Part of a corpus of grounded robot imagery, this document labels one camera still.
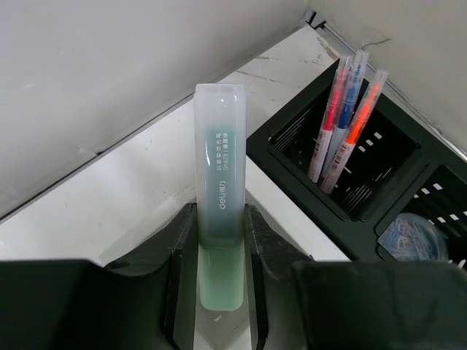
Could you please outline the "green highlighter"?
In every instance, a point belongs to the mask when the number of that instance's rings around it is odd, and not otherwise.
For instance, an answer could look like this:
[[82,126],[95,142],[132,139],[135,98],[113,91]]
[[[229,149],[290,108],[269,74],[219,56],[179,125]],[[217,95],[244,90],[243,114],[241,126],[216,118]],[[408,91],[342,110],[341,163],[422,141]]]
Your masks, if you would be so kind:
[[244,301],[244,86],[198,84],[193,105],[200,300],[235,311]]

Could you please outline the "blue pen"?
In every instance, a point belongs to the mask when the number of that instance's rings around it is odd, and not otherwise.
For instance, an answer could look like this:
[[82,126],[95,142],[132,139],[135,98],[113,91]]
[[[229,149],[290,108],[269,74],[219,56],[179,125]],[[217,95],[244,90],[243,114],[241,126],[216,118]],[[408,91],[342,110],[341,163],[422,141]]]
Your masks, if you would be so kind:
[[339,116],[334,123],[331,142],[321,173],[322,178],[327,174],[339,145],[344,138],[344,134],[350,125],[369,56],[370,52],[365,50],[358,50],[355,54],[352,68],[346,80]]

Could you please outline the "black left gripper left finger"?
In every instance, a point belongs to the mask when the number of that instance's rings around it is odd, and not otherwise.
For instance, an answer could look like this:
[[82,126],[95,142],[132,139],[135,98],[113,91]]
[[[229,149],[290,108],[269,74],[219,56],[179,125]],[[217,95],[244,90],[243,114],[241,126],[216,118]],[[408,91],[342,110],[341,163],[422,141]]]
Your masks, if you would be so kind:
[[126,277],[119,349],[192,349],[198,265],[197,211],[185,204],[136,248],[106,264]]

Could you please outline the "red pen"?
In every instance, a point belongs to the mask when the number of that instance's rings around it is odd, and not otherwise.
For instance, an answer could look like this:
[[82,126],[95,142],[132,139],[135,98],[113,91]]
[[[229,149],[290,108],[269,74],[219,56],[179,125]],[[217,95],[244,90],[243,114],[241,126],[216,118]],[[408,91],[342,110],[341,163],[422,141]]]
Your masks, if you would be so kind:
[[352,119],[350,127],[347,129],[344,138],[339,145],[339,148],[334,155],[331,167],[326,174],[321,190],[326,194],[331,194],[336,183],[341,176],[347,161],[355,148],[357,140],[359,139],[374,107],[382,93],[382,89],[387,80],[389,72],[378,69],[374,79],[368,84],[366,92],[359,103],[358,109]]
[[343,55],[339,60],[339,65],[337,66],[333,77],[325,113],[323,115],[323,121],[317,135],[312,160],[307,174],[314,183],[318,183],[323,169],[325,156],[333,133],[333,123],[341,107],[341,97],[350,72],[352,61],[353,58],[350,55]]

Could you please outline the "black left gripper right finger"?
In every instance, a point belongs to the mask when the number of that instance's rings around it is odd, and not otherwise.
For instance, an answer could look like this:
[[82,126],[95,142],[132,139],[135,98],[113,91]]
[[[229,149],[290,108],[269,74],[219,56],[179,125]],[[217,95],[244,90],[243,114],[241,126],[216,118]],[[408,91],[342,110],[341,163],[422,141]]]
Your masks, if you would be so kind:
[[244,248],[252,348],[306,349],[293,264],[312,258],[250,204],[244,210]]

